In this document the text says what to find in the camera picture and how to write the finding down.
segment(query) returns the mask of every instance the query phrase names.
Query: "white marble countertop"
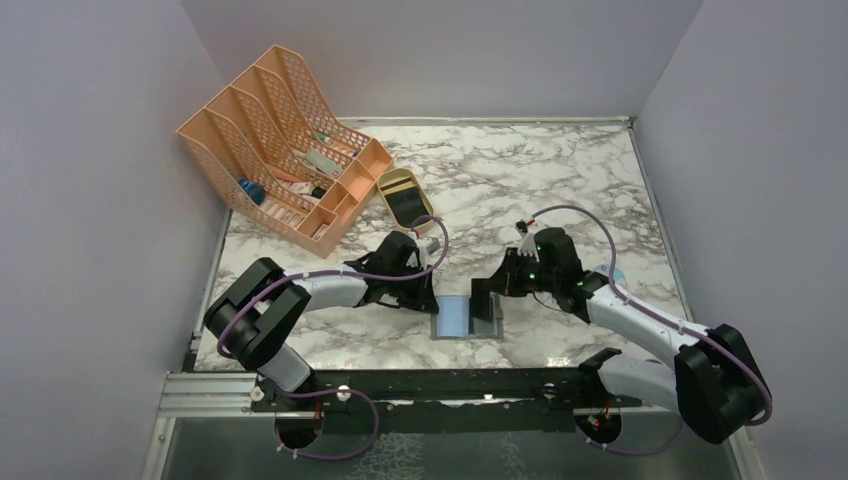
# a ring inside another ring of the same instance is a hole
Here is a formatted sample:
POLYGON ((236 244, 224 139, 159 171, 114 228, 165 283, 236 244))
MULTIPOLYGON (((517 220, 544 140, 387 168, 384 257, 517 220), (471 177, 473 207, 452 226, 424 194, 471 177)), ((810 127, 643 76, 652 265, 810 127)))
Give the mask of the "white marble countertop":
MULTIPOLYGON (((628 291, 684 317, 623 126, 370 126, 362 131, 380 140, 397 167, 415 172, 448 226, 451 250, 434 273, 436 295, 469 295, 470 279, 494 273, 505 248, 519 240, 516 221, 543 207, 570 203, 594 212, 609 227, 628 291)), ((537 224, 564 226, 584 268, 608 261, 606 241, 590 219, 560 211, 540 217, 537 224)), ((259 257, 271 257, 284 268, 335 267, 374 250, 390 228, 388 213, 375 196, 324 260, 233 213, 213 298, 259 257)), ((573 366, 606 346, 649 356, 624 338, 546 309, 531 297, 505 298, 501 305, 505 318, 499 340, 432 340, 430 315, 369 305, 308 313, 288 342, 317 369, 573 366)), ((237 362, 218 356, 215 342, 204 331, 195 369, 241 370, 237 362)))

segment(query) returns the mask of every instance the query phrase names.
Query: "white wall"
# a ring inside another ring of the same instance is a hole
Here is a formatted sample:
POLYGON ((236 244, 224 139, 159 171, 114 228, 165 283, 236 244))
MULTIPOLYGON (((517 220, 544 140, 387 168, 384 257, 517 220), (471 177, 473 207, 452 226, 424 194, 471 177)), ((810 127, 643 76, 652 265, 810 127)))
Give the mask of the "white wall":
POLYGON ((181 0, 224 81, 272 44, 342 116, 635 115, 700 0, 181 0))
POLYGON ((774 394, 769 478, 845 478, 848 2, 705 0, 636 126, 697 319, 774 394))
POLYGON ((0 5, 0 477, 141 473, 223 215, 174 130, 220 88, 175 0, 0 5))

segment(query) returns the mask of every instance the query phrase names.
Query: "purple cable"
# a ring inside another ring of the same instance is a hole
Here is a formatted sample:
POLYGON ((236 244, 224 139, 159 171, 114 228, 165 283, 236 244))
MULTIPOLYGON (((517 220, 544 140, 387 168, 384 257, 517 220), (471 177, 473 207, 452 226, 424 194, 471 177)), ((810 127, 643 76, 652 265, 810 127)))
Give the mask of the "purple cable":
POLYGON ((374 275, 373 273, 342 271, 342 270, 339 270, 339 269, 318 270, 318 271, 315 271, 315 272, 295 273, 293 275, 287 275, 287 276, 277 280, 276 282, 272 283, 271 285, 268 285, 267 287, 265 287, 264 290, 259 292, 259 294, 257 294, 255 297, 253 297, 249 302, 247 302, 247 304, 241 310, 238 311, 238 313, 236 313, 236 315, 232 318, 232 320, 230 320, 230 323, 228 323, 227 326, 224 327, 224 330, 221 332, 221 335, 218 336, 218 346, 217 346, 218 355, 221 355, 222 357, 225 357, 225 358, 233 358, 233 356, 230 355, 229 352, 224 350, 224 344, 227 342, 227 337, 230 336, 230 332, 233 331, 233 328, 235 328, 235 326, 239 322, 239 320, 244 318, 244 316, 247 315, 247 312, 249 312, 251 308, 253 308, 257 303, 261 302, 265 297, 267 297, 271 292, 276 290, 278 287, 280 287, 281 285, 284 285, 288 282, 300 280, 304 277, 304 275, 307 275, 308 277, 321 277, 321 276, 327 276, 327 275, 344 275, 344 276, 347 276, 347 277, 365 278, 365 279, 370 279, 370 280, 382 280, 382 281, 385 281, 385 282, 403 282, 403 281, 406 281, 406 280, 415 280, 416 278, 421 278, 425 275, 429 275, 433 270, 435 270, 439 265, 442 264, 442 261, 448 255, 448 241, 449 241, 449 239, 448 239, 448 229, 447 229, 447 227, 445 227, 445 224, 442 222, 442 219, 438 218, 438 217, 433 217, 433 216, 430 216, 430 215, 422 215, 422 216, 416 218, 415 221, 412 222, 412 228, 410 230, 411 231, 414 230, 416 225, 419 225, 419 224, 426 222, 428 220, 433 220, 434 222, 436 222, 439 225, 439 228, 442 229, 442 234, 445 237, 445 246, 442 247, 442 254, 439 256, 439 258, 436 260, 436 263, 434 263, 433 265, 427 267, 426 269, 424 269, 424 270, 422 270, 418 273, 414 273, 412 275, 401 275, 401 276, 394 276, 394 277, 393 276, 387 276, 387 275, 374 275))
POLYGON ((358 450, 355 450, 350 453, 346 453, 344 455, 322 455, 319 453, 309 453, 309 452, 300 452, 298 449, 291 449, 287 447, 283 443, 283 438, 280 436, 280 430, 277 429, 276 425, 274 426, 274 438, 277 439, 277 443, 280 444, 280 448, 291 453, 292 455, 297 455, 301 457, 311 458, 313 460, 329 460, 329 461, 342 461, 342 460, 350 460, 351 458, 358 457, 362 455, 366 451, 368 451, 371 446, 374 445, 374 442, 377 441, 377 436, 380 434, 380 414, 377 412, 377 405, 374 404, 374 400, 371 400, 368 395, 360 392, 359 390, 353 389, 338 389, 334 388, 332 390, 321 390, 318 392, 309 392, 309 393, 292 393, 287 392, 281 389, 278 385, 277 391, 282 393, 283 395, 290 398, 315 398, 315 397, 323 397, 324 395, 333 395, 339 392, 352 393, 358 397, 361 397, 363 400, 368 402, 368 406, 371 407, 371 412, 374 414, 374 430, 371 431, 371 436, 368 438, 368 441, 365 442, 365 445, 359 447, 358 450))
MULTIPOLYGON (((586 210, 585 208, 578 207, 576 205, 554 205, 552 207, 543 208, 543 209, 539 210, 538 212, 534 213, 532 218, 535 219, 539 215, 553 211, 553 210, 574 210, 574 211, 580 212, 580 213, 588 216, 592 220, 594 220, 595 223, 597 223, 598 226, 601 227, 601 230, 604 232, 604 235, 607 237, 607 241, 610 244, 610 272, 615 272, 615 259, 616 259, 615 241, 612 239, 612 235, 610 234, 606 225, 604 225, 604 222, 602 222, 601 219, 598 218, 592 212, 586 210)), ((674 328, 675 330, 678 329, 679 325, 674 320, 668 319, 668 318, 664 317, 663 315, 654 312, 650 308, 645 307, 641 303, 639 303, 639 302, 635 301, 634 299, 628 297, 624 292, 619 290, 618 286, 615 284, 615 280, 612 278, 612 276, 609 277, 609 286, 612 289, 613 293, 615 293, 615 295, 618 298, 627 302, 630 306, 632 306, 636 310, 639 310, 640 312, 644 313, 645 315, 653 318, 654 320, 662 323, 663 325, 665 325, 669 328, 674 328)), ((683 331, 683 333, 691 335, 691 336, 697 338, 698 340, 705 342, 707 345, 709 345, 710 347, 715 349, 717 352, 722 354, 725 358, 727 358, 734 365, 736 365, 736 367, 738 367, 742 371, 742 373, 744 373, 745 376, 748 377, 748 379, 751 380, 751 382, 754 385, 757 386, 757 389, 759 389, 760 395, 762 395, 763 400, 765 402, 765 411, 763 412, 763 414, 759 418, 751 420, 748 423, 748 425, 756 426, 756 425, 762 425, 765 422, 767 422, 768 419, 771 418, 771 414, 772 414, 772 410, 773 410, 771 394, 769 393, 768 389, 766 388, 766 386, 762 382, 762 380, 760 380, 760 378, 754 373, 754 371, 751 370, 747 365, 745 365, 742 362, 742 360, 739 360, 738 358, 736 358, 735 355, 730 353, 730 351, 728 351, 726 348, 719 345, 715 340, 711 339, 710 337, 703 335, 702 333, 697 332, 695 330, 692 330, 691 328, 686 327, 686 326, 684 326, 681 330, 683 331)), ((649 452, 627 452, 627 453, 623 453, 623 451, 619 452, 619 451, 616 451, 616 450, 612 450, 609 447, 607 447, 606 450, 609 451, 609 452, 613 452, 613 453, 621 453, 622 455, 652 455, 653 453, 661 453, 661 452, 664 452, 665 450, 671 448, 672 446, 674 446, 674 444, 677 443, 677 441, 680 439, 680 436, 681 436, 681 433, 683 432, 683 430, 684 429, 681 427, 681 431, 678 432, 678 434, 670 442, 663 445, 658 450, 649 451, 649 452)))
POLYGON ((664 451, 666 451, 666 450, 670 449, 671 447, 677 445, 680 442, 680 440, 683 438, 683 432, 685 430, 686 430, 686 424, 681 422, 680 428, 677 430, 677 433, 674 434, 674 437, 670 441, 666 442, 664 445, 657 447, 653 450, 641 450, 640 451, 640 450, 627 450, 627 449, 624 449, 624 448, 617 448, 617 447, 614 447, 614 446, 609 445, 609 444, 598 443, 598 442, 592 440, 591 438, 589 438, 586 435, 586 432, 584 432, 583 430, 580 430, 579 428, 577 429, 577 431, 580 432, 581 435, 586 437, 586 443, 588 443, 589 445, 603 449, 605 452, 614 453, 616 455, 624 455, 626 457, 647 457, 647 456, 650 456, 650 455, 659 455, 660 453, 663 453, 664 451))

